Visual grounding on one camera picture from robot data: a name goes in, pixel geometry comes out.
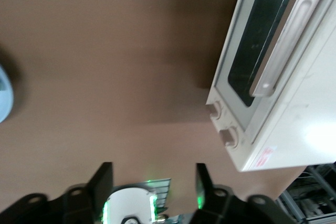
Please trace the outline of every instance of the oven handle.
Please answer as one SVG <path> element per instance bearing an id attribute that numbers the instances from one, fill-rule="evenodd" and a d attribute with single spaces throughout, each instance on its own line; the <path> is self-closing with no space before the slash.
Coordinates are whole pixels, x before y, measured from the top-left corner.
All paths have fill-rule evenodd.
<path id="1" fill-rule="evenodd" d="M 252 97 L 268 97 L 274 93 L 275 85 L 319 1 L 289 1 L 249 90 Z"/>

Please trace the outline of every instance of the sticker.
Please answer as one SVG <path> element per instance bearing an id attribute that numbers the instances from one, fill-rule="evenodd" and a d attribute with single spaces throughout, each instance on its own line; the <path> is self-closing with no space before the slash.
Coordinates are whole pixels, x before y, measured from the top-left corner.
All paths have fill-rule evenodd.
<path id="1" fill-rule="evenodd" d="M 274 153 L 274 151 L 276 150 L 276 146 L 273 147 L 266 147 L 263 152 L 261 153 L 259 159 L 257 160 L 256 164 L 255 164 L 255 168 L 261 168 L 263 167 L 266 162 L 271 158 L 272 154 Z"/>

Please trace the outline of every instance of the metal rack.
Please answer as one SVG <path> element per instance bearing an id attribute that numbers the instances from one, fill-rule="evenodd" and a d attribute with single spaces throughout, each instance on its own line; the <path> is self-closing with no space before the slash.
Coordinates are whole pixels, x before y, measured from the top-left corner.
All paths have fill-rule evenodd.
<path id="1" fill-rule="evenodd" d="M 276 203 L 297 223 L 335 223 L 335 164 L 308 166 Z"/>

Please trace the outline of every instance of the oven door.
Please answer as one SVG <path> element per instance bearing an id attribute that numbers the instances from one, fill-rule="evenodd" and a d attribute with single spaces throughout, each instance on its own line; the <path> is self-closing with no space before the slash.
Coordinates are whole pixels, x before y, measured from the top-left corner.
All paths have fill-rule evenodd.
<path id="1" fill-rule="evenodd" d="M 207 100 L 230 150 L 254 143 L 331 1 L 237 1 Z"/>

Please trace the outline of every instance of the screw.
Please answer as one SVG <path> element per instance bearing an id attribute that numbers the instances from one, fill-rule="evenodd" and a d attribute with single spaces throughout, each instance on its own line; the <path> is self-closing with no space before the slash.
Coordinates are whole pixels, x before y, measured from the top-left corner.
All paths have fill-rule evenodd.
<path id="1" fill-rule="evenodd" d="M 258 48 L 259 47 L 259 44 L 253 44 L 252 46 L 251 46 L 251 49 L 255 49 L 255 48 Z"/>
<path id="2" fill-rule="evenodd" d="M 76 195 L 79 195 L 81 193 L 82 193 L 82 190 L 77 189 L 77 190 L 74 190 L 74 191 L 71 192 L 71 196 L 76 196 Z"/>
<path id="3" fill-rule="evenodd" d="M 31 198 L 28 203 L 29 204 L 33 204 L 33 203 L 36 203 L 36 202 L 39 202 L 41 200 L 41 197 L 34 197 L 34 198 Z"/>
<path id="4" fill-rule="evenodd" d="M 266 201 L 263 198 L 260 197 L 255 197 L 253 198 L 254 203 L 257 203 L 259 205 L 264 205 L 266 204 Z"/>
<path id="5" fill-rule="evenodd" d="M 225 197 L 226 196 L 226 192 L 224 190 L 220 190 L 220 189 L 216 189 L 214 190 L 214 194 L 220 197 Z"/>

